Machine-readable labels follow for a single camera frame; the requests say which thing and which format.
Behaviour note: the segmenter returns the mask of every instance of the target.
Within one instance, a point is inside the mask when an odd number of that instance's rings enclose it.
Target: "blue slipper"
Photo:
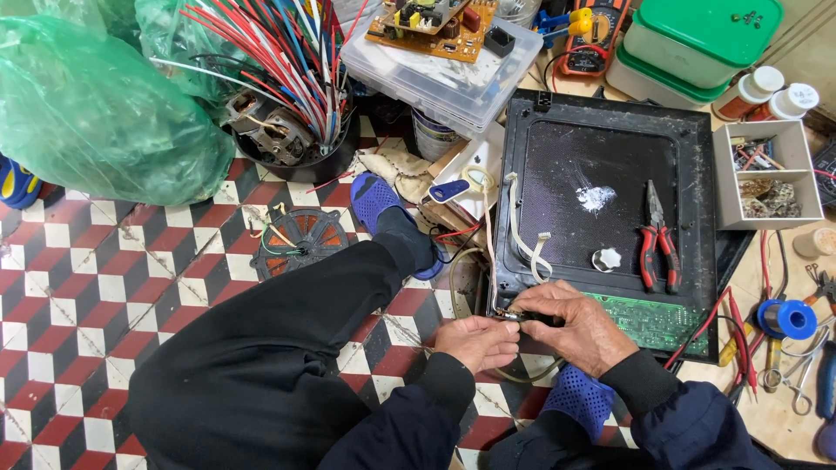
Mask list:
[[[374,178],[376,181],[372,183],[372,186],[363,194],[362,197],[360,197],[360,199],[355,199],[357,192],[359,192],[360,188],[364,186],[369,178]],[[392,188],[386,184],[386,181],[374,173],[363,173],[357,176],[354,179],[354,182],[351,183],[351,206],[354,208],[354,214],[357,216],[359,222],[362,223],[367,230],[369,230],[369,234],[372,237],[377,234],[377,217],[384,210],[390,207],[400,207],[400,210],[406,214],[406,217],[409,218],[416,227],[418,227],[418,224],[415,222],[415,218],[412,217],[412,214],[410,214],[403,204],[401,204],[398,195],[392,191]],[[438,273],[441,272],[442,268],[444,268],[444,265],[441,263],[441,260],[436,254],[436,263],[433,264],[431,268],[422,269],[421,271],[412,274],[412,277],[421,281],[428,281],[437,276]]]
[[[38,198],[40,178],[6,156],[0,156],[0,202],[12,209],[25,209]]]
[[[586,430],[589,440],[595,444],[604,432],[604,421],[612,413],[614,401],[613,389],[567,364],[555,379],[540,412],[566,413]]]

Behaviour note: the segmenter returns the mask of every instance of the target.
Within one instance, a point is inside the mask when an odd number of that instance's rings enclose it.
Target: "navy jacket sleeve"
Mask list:
[[[418,381],[394,389],[331,447],[318,468],[448,468],[458,423],[475,394],[473,374],[453,356],[435,353]]]
[[[752,445],[737,409],[715,386],[680,382],[649,351],[631,355],[600,381],[624,399],[633,439],[658,468],[779,468]]]

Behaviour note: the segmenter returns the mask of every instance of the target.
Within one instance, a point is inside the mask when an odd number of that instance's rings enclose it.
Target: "white paint stain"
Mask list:
[[[587,212],[597,214],[607,202],[615,198],[615,190],[609,186],[578,188],[578,201]]]

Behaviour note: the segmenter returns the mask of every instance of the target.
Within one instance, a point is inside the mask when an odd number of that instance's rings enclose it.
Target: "black bucket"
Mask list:
[[[232,138],[238,150],[251,161],[263,166],[272,174],[285,181],[297,183],[320,183],[331,181],[348,170],[354,153],[360,144],[360,119],[352,112],[349,115],[349,123],[344,126],[343,132],[337,140],[337,148],[328,155],[320,155],[318,151],[309,152],[309,155],[302,157],[302,161],[296,166],[279,165],[267,163],[262,160],[262,152],[258,145],[249,137],[239,135],[232,130]]]

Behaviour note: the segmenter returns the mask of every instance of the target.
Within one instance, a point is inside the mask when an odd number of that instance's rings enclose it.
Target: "green plastic bag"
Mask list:
[[[212,197],[232,138],[123,41],[0,18],[0,152],[44,181],[157,205]]]
[[[0,16],[37,14],[107,32],[140,50],[134,0],[0,0]]]
[[[180,14],[186,5],[199,6],[195,0],[136,0],[136,19],[142,34],[142,53],[146,57],[165,59],[180,64],[200,66],[228,77],[237,78],[237,70],[207,66],[205,61],[194,61],[198,54],[224,54],[245,59],[244,52],[200,23]],[[232,64],[226,59],[217,60]],[[237,88],[226,80],[189,69],[158,65],[183,93],[199,96],[212,103],[221,103],[234,95]]]

